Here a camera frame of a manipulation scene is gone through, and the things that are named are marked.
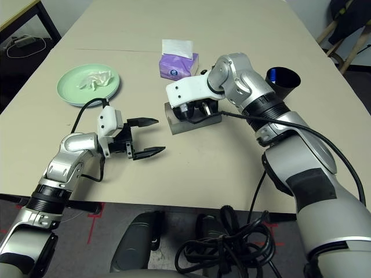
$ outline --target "white tissue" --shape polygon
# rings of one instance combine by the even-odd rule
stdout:
[[[181,41],[179,39],[163,39],[162,54],[171,54],[188,59],[193,59],[193,41]]]
[[[112,77],[113,75],[111,71],[91,72],[81,81],[80,85],[78,85],[78,88],[83,89],[84,87],[88,87],[89,89],[92,88],[93,91],[95,91],[96,86],[107,86]]]

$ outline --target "black cup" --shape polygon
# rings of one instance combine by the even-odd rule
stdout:
[[[300,77],[296,72],[282,67],[270,68],[267,71],[265,81],[272,87],[272,89],[276,92],[276,95],[282,100],[301,83]]]

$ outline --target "gray carpet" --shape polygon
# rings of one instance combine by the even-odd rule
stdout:
[[[358,96],[371,113],[371,74],[347,72],[345,78],[355,90],[357,94],[355,97]],[[197,208],[107,203],[101,217],[93,218],[87,213],[66,209],[63,223],[55,230],[59,242],[45,277],[85,278],[108,273],[112,256],[126,228],[135,216],[148,210],[165,211],[167,227],[159,250],[151,254],[149,264],[151,269],[174,269],[175,252],[184,241],[193,238],[197,215],[218,213],[216,210]],[[10,227],[17,212],[18,208],[14,204],[0,201],[0,239]],[[239,212],[238,216],[240,222],[244,223],[247,213]],[[273,261],[282,276],[303,277],[305,257],[297,224],[285,222],[270,228],[277,244]],[[264,268],[264,277],[274,277],[269,267]]]

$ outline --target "black table frame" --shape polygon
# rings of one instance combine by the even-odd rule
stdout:
[[[34,6],[30,7],[26,12],[24,12],[20,17],[18,17],[14,22],[10,23],[0,32],[0,43],[8,39],[15,31],[22,27],[27,21],[29,21],[34,16],[38,16],[42,25],[49,33],[50,37],[56,45],[57,42],[62,38],[55,27],[52,19],[48,15],[41,1],[37,2]]]

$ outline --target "black cable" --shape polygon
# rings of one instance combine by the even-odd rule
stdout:
[[[270,230],[264,225],[268,220],[268,212],[240,227],[237,215],[232,207],[224,206],[220,210],[220,218],[226,234],[220,237],[206,237],[199,240],[185,242],[175,255],[175,268],[181,274],[190,273],[199,269],[219,266],[219,277],[231,271],[231,266],[237,266],[241,277],[247,278],[248,269],[257,270],[256,277],[263,277],[262,267],[269,264],[277,278],[282,278],[273,263],[270,263],[275,254],[275,242]],[[249,242],[249,236],[259,233],[265,236],[262,246]],[[188,262],[196,265],[182,268],[179,258],[184,254]]]
[[[95,103],[96,101],[101,101],[102,102],[102,105],[103,105],[103,108],[106,106],[106,105],[109,105],[108,101],[106,98],[93,98],[92,100],[89,100],[87,103],[84,104],[83,107],[81,107],[80,109],[80,112],[79,114],[77,115],[77,118],[76,118],[76,121],[74,123],[74,126],[72,127],[72,130],[71,130],[71,133],[74,133],[76,131],[76,127],[77,127],[77,124],[79,123],[80,121],[80,118],[82,116],[82,113],[84,112],[84,110],[91,104],[91,103]]]
[[[277,278],[282,278],[280,272],[278,271],[278,269],[276,268],[276,266],[273,264],[272,261],[269,261],[269,266],[271,267],[271,269],[273,270],[273,272],[274,272],[274,274]]]
[[[361,52],[365,51],[367,48],[370,48],[371,44],[367,45],[365,48],[361,49],[359,52],[357,52],[357,55],[360,54]]]
[[[94,178],[91,175],[85,175],[85,174],[82,174],[81,177],[88,178],[88,179],[90,179],[92,181],[95,181],[95,182],[101,182],[103,180],[104,164],[106,162],[106,157],[102,153],[100,155],[101,155],[101,157],[100,157],[100,160],[99,160],[99,168],[100,168],[99,178]]]
[[[72,127],[72,130],[71,130],[71,133],[74,133],[76,131],[76,128],[77,128],[77,125],[80,121],[80,118],[82,116],[82,113],[84,112],[84,110],[91,104],[91,103],[94,103],[96,101],[101,101],[102,102],[102,106],[103,108],[107,105],[109,105],[110,103],[108,102],[108,100],[106,98],[93,98],[92,100],[89,100],[87,103],[84,104],[83,107],[81,107],[80,109],[80,112],[79,114],[77,115],[77,118],[76,118],[76,121],[74,123],[74,126]],[[91,175],[85,175],[85,174],[81,174],[81,177],[84,177],[84,178],[88,178],[92,181],[95,181],[95,182],[101,182],[103,180],[103,174],[104,174],[104,164],[106,162],[106,157],[104,156],[103,153],[100,154],[101,157],[100,157],[100,160],[99,160],[99,168],[100,168],[100,176],[99,178],[94,178],[92,177]]]
[[[349,162],[349,160],[346,158],[346,156],[341,152],[341,150],[339,150],[338,147],[336,147],[335,144],[330,141],[330,139],[328,139],[327,137],[325,137],[321,133],[311,129],[310,127],[303,126],[303,125],[298,125],[297,123],[290,123],[290,122],[285,122],[283,120],[276,120],[276,119],[262,118],[262,117],[255,117],[255,116],[243,116],[243,115],[239,115],[239,114],[229,113],[229,112],[226,112],[226,111],[217,112],[217,113],[212,114],[210,116],[204,117],[203,119],[200,119],[198,121],[192,121],[192,120],[188,120],[188,121],[190,123],[195,123],[196,124],[196,123],[201,123],[204,120],[209,119],[211,117],[215,117],[215,116],[219,116],[219,115],[232,116],[232,117],[235,117],[235,118],[246,119],[246,120],[260,120],[260,121],[264,121],[264,122],[276,123],[278,125],[290,126],[290,127],[294,127],[294,128],[297,128],[297,129],[305,130],[305,131],[313,134],[314,136],[318,137],[323,142],[325,142],[334,151],[334,153],[336,153],[336,155],[341,159],[341,161],[343,161],[346,168],[348,168],[348,170],[349,170],[350,174],[352,175],[352,177],[355,181],[355,184],[357,186],[359,201],[364,206],[366,206],[365,192],[363,191],[363,185],[362,185],[361,179],[359,178],[357,172],[355,171],[355,169],[353,168],[353,166]]]
[[[249,210],[249,215],[248,215],[248,223],[250,223],[250,220],[251,220],[251,215],[253,213],[253,209],[254,209],[254,205],[255,205],[255,201],[256,201],[256,198],[257,198],[257,194],[259,192],[259,189],[261,187],[261,184],[263,183],[264,181],[264,178],[265,178],[265,175],[267,174],[267,172],[263,172],[263,174],[261,175],[261,178],[260,178],[260,181],[259,183],[257,184],[257,187],[256,187],[256,190],[255,190],[255,193],[254,193],[254,197],[253,197],[253,200],[251,202],[251,206],[250,206],[250,210]]]

